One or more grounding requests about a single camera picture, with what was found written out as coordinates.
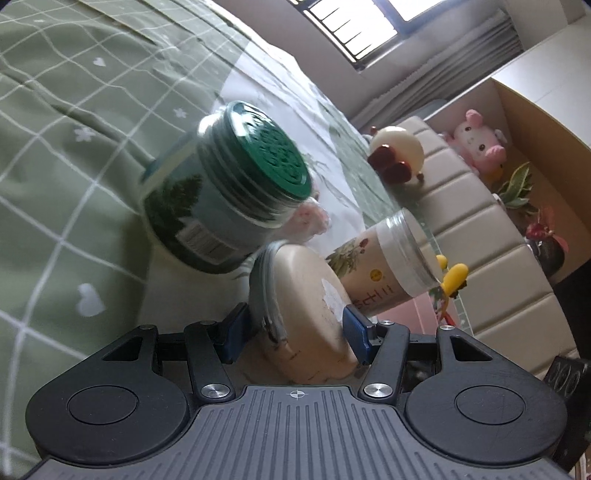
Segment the beige oval zipper case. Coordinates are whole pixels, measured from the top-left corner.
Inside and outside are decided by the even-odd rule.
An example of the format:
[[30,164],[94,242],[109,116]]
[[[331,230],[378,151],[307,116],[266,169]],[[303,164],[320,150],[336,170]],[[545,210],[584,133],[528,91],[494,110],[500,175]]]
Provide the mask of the beige oval zipper case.
[[249,276],[257,341],[264,357],[293,383],[342,380],[358,368],[342,327],[351,303],[324,258],[287,241],[267,245]]

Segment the pink cardboard box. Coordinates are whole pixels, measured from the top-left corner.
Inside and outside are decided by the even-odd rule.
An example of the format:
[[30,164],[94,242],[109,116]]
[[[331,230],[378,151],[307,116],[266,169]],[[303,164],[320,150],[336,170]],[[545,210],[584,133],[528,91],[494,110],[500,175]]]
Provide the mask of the pink cardboard box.
[[370,321],[390,321],[407,326],[412,333],[428,335],[435,334],[439,326],[433,300],[428,293],[384,307],[377,315],[370,316]]

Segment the yellow rabbit toy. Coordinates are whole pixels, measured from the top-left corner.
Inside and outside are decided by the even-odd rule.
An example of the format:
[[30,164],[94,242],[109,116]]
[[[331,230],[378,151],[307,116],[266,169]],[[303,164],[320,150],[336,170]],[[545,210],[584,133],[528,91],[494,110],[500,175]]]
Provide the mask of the yellow rabbit toy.
[[436,258],[444,274],[440,286],[431,293],[436,319],[440,326],[456,327],[456,322],[448,310],[451,301],[456,299],[459,291],[467,286],[469,267],[464,263],[449,266],[449,261],[443,254],[438,254]]

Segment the beige padded headboard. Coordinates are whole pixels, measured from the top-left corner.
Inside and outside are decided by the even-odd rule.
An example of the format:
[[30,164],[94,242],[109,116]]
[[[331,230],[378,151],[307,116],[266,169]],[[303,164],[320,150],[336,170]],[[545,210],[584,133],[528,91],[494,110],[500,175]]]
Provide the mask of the beige padded headboard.
[[575,352],[567,319],[522,235],[493,194],[430,126],[401,126],[426,154],[424,179],[394,188],[451,264],[469,268],[461,304],[463,328],[537,377],[558,355]]

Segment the green lid glass jar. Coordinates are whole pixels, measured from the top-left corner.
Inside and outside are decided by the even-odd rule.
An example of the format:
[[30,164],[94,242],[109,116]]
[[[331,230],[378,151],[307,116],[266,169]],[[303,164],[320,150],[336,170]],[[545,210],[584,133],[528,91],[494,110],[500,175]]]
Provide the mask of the green lid glass jar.
[[146,168],[139,203],[169,254],[225,274],[269,243],[311,192],[308,166],[287,133],[259,108],[233,101]]

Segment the cream round plush toy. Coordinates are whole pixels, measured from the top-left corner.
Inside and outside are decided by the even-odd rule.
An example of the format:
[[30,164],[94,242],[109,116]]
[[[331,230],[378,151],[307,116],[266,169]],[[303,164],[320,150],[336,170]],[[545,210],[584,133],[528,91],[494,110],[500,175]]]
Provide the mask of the cream round plush toy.
[[420,141],[405,128],[370,129],[368,163],[387,185],[423,182],[425,157]]

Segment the red flower plant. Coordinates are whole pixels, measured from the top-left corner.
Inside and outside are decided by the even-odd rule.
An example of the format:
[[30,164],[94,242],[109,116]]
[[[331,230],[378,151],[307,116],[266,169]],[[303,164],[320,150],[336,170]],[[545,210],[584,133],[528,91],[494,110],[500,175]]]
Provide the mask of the red flower plant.
[[555,231],[551,207],[539,209],[536,220],[526,228],[524,240],[547,278],[563,267],[569,245]]

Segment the green potted plant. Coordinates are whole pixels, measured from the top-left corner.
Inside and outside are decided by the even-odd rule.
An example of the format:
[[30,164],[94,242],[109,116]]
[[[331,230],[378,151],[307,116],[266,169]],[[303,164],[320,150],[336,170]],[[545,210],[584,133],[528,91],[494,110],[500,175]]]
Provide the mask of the green potted plant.
[[521,164],[495,192],[506,210],[518,211],[525,216],[533,216],[539,209],[529,198],[533,190],[533,174],[529,162]]

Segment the pink bunny plush toy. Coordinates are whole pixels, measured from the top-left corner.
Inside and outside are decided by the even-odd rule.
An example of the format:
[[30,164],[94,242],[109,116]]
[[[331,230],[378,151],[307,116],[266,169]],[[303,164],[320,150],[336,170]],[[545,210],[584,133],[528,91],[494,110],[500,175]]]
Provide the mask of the pink bunny plush toy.
[[478,176],[497,174],[507,161],[507,138],[485,123],[483,115],[469,109],[452,133],[439,134]]

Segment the green patterned bedsheet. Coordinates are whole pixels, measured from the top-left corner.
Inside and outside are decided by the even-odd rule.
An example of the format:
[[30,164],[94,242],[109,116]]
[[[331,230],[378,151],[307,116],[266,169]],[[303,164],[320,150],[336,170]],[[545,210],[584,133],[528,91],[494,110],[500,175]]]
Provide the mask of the green patterned bedsheet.
[[304,154],[332,218],[318,249],[397,209],[345,115],[216,3],[2,3],[3,478],[37,461],[33,393],[134,326],[151,256],[141,175],[232,100],[269,114]]

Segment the window with black bars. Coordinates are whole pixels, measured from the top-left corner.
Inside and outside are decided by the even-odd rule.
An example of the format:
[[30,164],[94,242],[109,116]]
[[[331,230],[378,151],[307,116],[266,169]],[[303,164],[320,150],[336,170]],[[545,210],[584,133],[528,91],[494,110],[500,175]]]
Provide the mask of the window with black bars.
[[358,72],[461,4],[460,0],[290,0]]

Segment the grey curtain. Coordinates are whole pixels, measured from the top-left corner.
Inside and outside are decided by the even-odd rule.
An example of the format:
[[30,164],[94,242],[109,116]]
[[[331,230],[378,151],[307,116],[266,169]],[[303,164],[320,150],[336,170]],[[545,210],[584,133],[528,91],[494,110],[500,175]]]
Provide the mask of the grey curtain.
[[393,124],[436,100],[451,100],[523,52],[515,25],[499,9],[351,120],[358,130]]

